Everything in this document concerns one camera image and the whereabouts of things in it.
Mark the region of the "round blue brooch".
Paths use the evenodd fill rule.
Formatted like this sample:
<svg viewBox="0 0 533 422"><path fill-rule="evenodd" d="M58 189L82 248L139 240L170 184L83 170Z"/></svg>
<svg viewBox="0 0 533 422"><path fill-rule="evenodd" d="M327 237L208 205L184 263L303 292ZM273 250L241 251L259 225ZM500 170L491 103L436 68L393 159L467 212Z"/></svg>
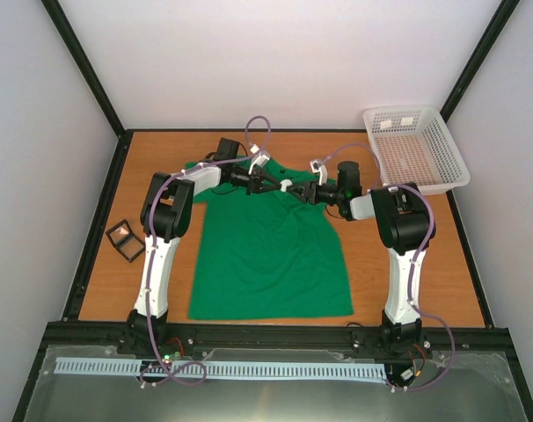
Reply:
<svg viewBox="0 0 533 422"><path fill-rule="evenodd" d="M293 185L292 181L290 179L283 179L281 181L281 187L280 190L285 193L291 186Z"/></svg>

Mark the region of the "white perforated plastic basket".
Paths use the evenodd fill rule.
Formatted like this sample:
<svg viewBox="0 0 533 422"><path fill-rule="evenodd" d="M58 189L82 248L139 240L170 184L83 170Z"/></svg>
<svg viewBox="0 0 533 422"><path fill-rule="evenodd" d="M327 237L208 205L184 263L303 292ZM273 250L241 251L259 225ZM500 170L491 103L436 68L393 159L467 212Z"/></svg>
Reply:
<svg viewBox="0 0 533 422"><path fill-rule="evenodd" d="M372 108L363 121L384 184L413 182L421 193L437 195L470 183L456 143L432 106Z"/></svg>

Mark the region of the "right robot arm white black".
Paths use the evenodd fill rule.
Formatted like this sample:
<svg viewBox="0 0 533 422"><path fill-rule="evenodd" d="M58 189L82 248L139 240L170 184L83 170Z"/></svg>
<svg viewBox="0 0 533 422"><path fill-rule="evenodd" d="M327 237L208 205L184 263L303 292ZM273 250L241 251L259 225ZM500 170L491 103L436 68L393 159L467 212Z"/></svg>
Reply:
<svg viewBox="0 0 533 422"><path fill-rule="evenodd" d="M361 191L360 166L338 164L337 181L327 181L326 168L319 160L310 163L317 181L282 181L281 190L302 203L336 206L345 220L373 218L380 240L389 252L390 285L382 324L382 349L389 354L420 340L420 276L430 240L435 235L432 209L414 183Z"/></svg>

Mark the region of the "green t-shirt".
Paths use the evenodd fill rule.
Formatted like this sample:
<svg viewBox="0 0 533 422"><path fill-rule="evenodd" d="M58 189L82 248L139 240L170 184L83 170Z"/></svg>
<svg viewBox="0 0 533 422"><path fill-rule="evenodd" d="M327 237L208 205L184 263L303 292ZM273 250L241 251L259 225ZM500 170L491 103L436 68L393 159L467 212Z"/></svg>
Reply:
<svg viewBox="0 0 533 422"><path fill-rule="evenodd" d="M229 184L205 207L188 316L195 320L343 317L353 313L340 238L323 204Z"/></svg>

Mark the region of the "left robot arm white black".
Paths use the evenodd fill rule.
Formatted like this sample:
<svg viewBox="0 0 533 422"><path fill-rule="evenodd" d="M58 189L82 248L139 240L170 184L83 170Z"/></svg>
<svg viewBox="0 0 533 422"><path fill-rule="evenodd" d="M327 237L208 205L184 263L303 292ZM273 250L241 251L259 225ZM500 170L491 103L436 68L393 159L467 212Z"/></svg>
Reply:
<svg viewBox="0 0 533 422"><path fill-rule="evenodd" d="M131 335L147 353L160 353L168 343L168 290L181 237L187 233L194 197L222 184L243 186L250 193L268 189L262 182L270 155L253 144L248 156L237 155L237 142L222 138L212 157L176 173L153 175L140 214L144 233L142 280L127 319Z"/></svg>

